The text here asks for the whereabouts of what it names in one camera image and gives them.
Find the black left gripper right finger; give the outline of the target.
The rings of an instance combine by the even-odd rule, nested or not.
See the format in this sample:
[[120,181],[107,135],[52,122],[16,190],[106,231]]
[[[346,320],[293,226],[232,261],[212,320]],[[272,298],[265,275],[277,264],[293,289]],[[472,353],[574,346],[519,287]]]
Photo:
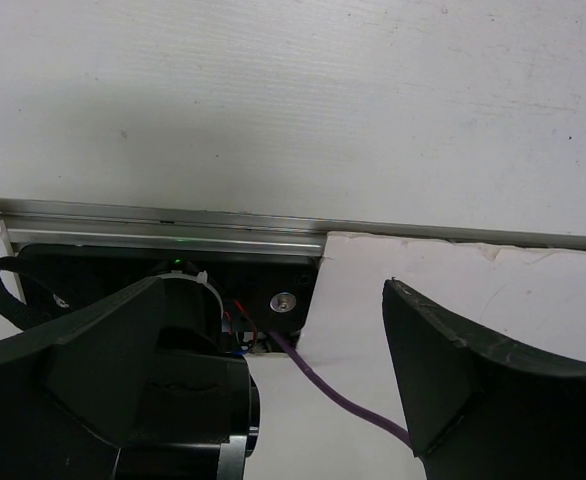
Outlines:
[[430,479],[586,479],[586,362],[388,280],[383,320],[413,454]]

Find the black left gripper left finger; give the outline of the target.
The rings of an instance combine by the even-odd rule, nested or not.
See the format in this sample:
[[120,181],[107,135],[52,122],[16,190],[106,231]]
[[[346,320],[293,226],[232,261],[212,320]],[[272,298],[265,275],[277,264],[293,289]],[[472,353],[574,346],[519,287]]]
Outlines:
[[0,341],[0,479],[111,479],[164,315],[142,280]]

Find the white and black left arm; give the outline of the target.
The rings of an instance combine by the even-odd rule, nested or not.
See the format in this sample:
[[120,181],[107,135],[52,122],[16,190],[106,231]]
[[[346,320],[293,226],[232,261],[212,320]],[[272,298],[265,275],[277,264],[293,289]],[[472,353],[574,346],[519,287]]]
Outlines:
[[[0,258],[0,479],[240,479],[258,388],[209,309],[205,273],[146,277],[105,298]],[[405,426],[340,395],[430,479],[586,479],[586,363],[513,340],[392,279],[383,320]]]

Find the aluminium table edge rail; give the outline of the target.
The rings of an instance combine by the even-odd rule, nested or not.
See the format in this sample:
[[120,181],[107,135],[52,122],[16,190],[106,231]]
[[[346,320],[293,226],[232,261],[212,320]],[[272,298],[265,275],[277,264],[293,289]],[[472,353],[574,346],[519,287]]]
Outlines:
[[319,258],[332,232],[586,251],[586,235],[0,198],[14,245],[122,246]]

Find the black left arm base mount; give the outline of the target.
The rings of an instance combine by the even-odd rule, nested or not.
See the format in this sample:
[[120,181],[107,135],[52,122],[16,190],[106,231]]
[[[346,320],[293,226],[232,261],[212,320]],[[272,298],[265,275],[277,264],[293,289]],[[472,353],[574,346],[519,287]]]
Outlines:
[[52,318],[158,276],[159,346],[237,355],[278,351],[272,332],[298,342],[319,270],[310,257],[150,248],[30,245],[17,256],[27,305]]

